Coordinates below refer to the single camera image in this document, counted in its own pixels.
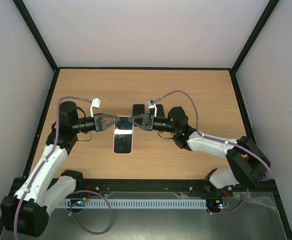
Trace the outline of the black phone case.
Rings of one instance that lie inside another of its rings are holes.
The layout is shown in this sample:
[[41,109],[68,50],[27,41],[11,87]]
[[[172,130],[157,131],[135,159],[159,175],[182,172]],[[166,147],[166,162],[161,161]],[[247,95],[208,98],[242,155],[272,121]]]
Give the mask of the black phone case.
[[159,118],[165,117],[165,111],[164,111],[164,107],[162,104],[156,105],[156,117],[159,117]]

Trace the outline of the black object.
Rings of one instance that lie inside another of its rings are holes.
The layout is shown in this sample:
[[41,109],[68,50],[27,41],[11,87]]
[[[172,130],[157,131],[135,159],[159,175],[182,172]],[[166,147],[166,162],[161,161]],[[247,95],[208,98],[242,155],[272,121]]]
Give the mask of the black object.
[[130,154],[132,152],[134,128],[128,118],[128,116],[121,116],[114,125],[113,151],[115,154]]

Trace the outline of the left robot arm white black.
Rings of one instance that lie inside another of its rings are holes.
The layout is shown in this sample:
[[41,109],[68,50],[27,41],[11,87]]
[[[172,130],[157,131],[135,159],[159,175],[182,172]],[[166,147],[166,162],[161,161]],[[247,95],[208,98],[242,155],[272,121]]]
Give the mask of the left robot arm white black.
[[78,141],[78,133],[105,131],[120,121],[119,116],[105,113],[80,118],[74,96],[62,97],[56,107],[56,121],[47,137],[43,153],[24,184],[0,204],[4,227],[19,234],[39,237],[49,217],[68,195],[81,188],[83,174],[66,171],[54,185],[52,179]]

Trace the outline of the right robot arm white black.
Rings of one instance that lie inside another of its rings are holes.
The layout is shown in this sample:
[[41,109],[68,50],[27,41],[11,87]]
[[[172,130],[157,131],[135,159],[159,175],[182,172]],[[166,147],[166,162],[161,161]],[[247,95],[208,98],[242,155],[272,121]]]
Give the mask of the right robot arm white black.
[[240,139],[226,139],[198,133],[188,124],[188,120],[180,106],[173,107],[167,117],[152,112],[128,119],[145,131],[172,133],[174,143],[181,149],[227,160],[228,167],[215,168],[205,178],[204,191],[210,196],[215,196],[225,187],[242,185],[249,189],[269,179],[271,162],[251,138],[242,136]]

